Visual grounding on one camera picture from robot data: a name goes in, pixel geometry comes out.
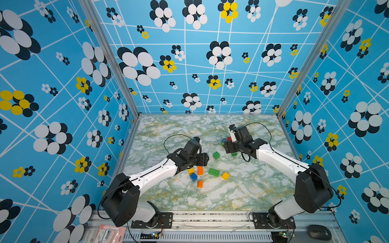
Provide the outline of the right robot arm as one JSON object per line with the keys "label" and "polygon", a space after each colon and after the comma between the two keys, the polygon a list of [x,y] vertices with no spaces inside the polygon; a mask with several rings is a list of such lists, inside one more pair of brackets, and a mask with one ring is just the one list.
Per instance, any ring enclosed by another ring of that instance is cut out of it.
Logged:
{"label": "right robot arm", "polygon": [[309,165],[274,149],[270,141],[253,139],[246,126],[229,126],[231,140],[224,145],[226,153],[240,152],[242,157],[263,161],[287,176],[294,184],[294,194],[268,210],[267,223],[280,228],[288,219],[300,213],[314,213],[333,198],[335,189],[330,185],[324,168]]}

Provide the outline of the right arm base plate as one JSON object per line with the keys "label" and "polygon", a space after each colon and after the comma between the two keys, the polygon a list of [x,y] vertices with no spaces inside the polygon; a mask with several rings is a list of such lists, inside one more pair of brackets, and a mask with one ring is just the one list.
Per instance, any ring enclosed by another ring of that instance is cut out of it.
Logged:
{"label": "right arm base plate", "polygon": [[296,229],[294,217],[279,222],[276,221],[274,224],[271,224],[271,220],[266,212],[250,212],[248,217],[253,222],[255,229]]}

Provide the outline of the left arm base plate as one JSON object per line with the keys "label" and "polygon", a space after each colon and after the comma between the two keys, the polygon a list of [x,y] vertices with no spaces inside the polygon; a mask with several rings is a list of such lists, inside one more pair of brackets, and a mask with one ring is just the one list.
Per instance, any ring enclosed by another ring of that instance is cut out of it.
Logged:
{"label": "left arm base plate", "polygon": [[151,222],[143,222],[140,220],[133,220],[131,223],[132,229],[171,229],[173,222],[172,212],[161,212],[158,219],[151,220]]}

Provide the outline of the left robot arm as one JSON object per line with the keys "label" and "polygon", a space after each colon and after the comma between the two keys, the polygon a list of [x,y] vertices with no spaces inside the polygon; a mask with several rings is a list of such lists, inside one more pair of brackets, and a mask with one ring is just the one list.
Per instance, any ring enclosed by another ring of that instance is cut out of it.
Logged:
{"label": "left robot arm", "polygon": [[167,178],[194,166],[207,166],[209,156],[202,152],[200,141],[199,137],[191,138],[184,148],[168,154],[159,164],[145,171],[116,175],[102,197],[97,212],[104,209],[108,219],[117,227],[129,221],[140,221],[147,227],[155,227],[160,219],[160,210],[150,201],[140,203],[139,198]]}

